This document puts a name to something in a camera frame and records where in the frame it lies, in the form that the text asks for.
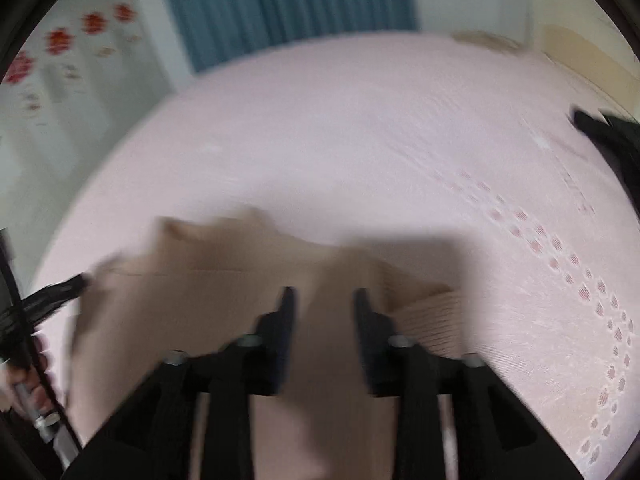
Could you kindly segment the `person's left hand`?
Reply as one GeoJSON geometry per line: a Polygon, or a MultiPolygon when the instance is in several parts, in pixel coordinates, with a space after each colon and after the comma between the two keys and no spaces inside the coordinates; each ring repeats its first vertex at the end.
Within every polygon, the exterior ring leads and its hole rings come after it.
{"type": "MultiPolygon", "coordinates": [[[[44,374],[50,379],[51,376],[48,372],[50,361],[47,345],[39,336],[33,336],[32,341],[38,352],[38,358],[44,374]]],[[[50,412],[52,410],[52,401],[46,393],[46,389],[41,385],[37,371],[33,367],[29,370],[24,370],[24,368],[15,366],[11,362],[3,364],[1,367],[1,389],[10,399],[12,408],[21,415],[25,415],[26,412],[24,411],[23,403],[16,396],[14,390],[14,386],[19,384],[25,385],[29,390],[30,400],[38,410],[44,412],[50,412]]]]}

